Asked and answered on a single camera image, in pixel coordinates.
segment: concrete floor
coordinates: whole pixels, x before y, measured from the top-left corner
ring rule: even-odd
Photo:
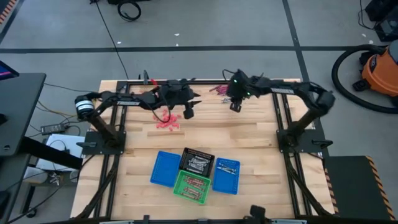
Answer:
[[[20,0],[21,8],[10,20],[6,35],[0,35],[1,60],[19,72],[44,72],[47,83],[80,90],[95,91],[104,79],[125,79],[100,14],[88,2]],[[358,25],[359,1],[355,0],[152,0],[139,3],[142,17],[133,23],[123,21],[116,6],[105,0],[98,4],[132,79],[144,69],[151,78],[220,78],[222,69],[240,68],[249,75],[264,72],[270,78],[309,78],[334,90],[330,73],[341,52],[333,47],[382,44],[375,32]],[[367,15],[364,21],[371,24]],[[186,48],[179,50],[176,44]],[[200,50],[195,46],[215,47]],[[332,46],[332,51],[303,48],[302,52],[299,48],[308,46]],[[342,65],[343,83],[357,79],[356,59],[352,56]],[[45,86],[40,100],[53,110],[73,114],[77,95]],[[326,138],[335,142],[329,147],[330,155],[372,156],[390,203],[398,210],[398,118],[362,109],[335,95],[334,108],[322,118]],[[372,93],[361,97],[388,104],[383,96]],[[36,110],[31,124],[39,127],[61,120]],[[82,130],[88,127],[79,125]],[[33,129],[27,132],[31,134],[35,134]],[[32,204],[53,190],[37,189]],[[65,187],[39,208],[35,218],[16,223],[66,220],[74,193],[73,187]]]

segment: shop vacuum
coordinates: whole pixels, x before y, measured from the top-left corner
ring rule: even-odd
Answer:
[[[355,91],[374,90],[390,97],[395,108],[375,105],[362,100],[343,87],[338,79],[338,69],[348,56],[355,52],[361,54],[359,62],[363,65],[361,79],[353,84]],[[367,109],[389,114],[398,114],[398,40],[387,47],[359,45],[344,52],[333,65],[331,79],[336,89],[347,99]]]

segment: green plastic container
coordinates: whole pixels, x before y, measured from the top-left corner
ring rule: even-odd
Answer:
[[[202,186],[201,190],[196,188],[196,187],[193,187],[193,186],[191,186],[190,184],[188,184],[186,182],[187,177],[191,177],[191,178],[194,178],[194,179],[202,180],[203,183],[205,184],[205,186]],[[190,200],[192,202],[196,202],[196,203],[199,203],[199,204],[203,205],[206,202],[207,193],[208,193],[209,188],[210,188],[210,183],[211,183],[211,180],[209,178],[202,177],[202,176],[199,176],[199,175],[196,175],[196,174],[192,174],[191,172],[187,172],[187,171],[184,171],[184,170],[180,170],[180,172],[178,173],[177,181],[176,181],[175,186],[174,186],[173,194],[175,194],[175,195],[177,195],[177,196],[179,196],[181,198],[185,198],[185,199]],[[199,197],[196,197],[196,198],[191,198],[191,197],[194,197],[194,195],[188,193],[187,191],[185,191],[185,189],[187,189],[187,187],[190,188],[190,189],[196,190],[197,192],[200,192],[201,195]]]

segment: monitor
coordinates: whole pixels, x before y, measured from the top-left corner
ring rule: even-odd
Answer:
[[[18,76],[19,73],[17,73],[14,69],[10,68],[4,62],[0,61],[0,80],[14,78]]]

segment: blue plastic box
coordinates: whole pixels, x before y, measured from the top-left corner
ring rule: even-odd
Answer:
[[[180,160],[181,156],[178,154],[159,151],[150,182],[166,187],[174,187]]]
[[[224,164],[232,169],[236,169],[236,174],[230,174],[217,167]],[[241,163],[230,159],[217,158],[214,171],[213,190],[227,194],[238,194],[239,187],[239,171]]]

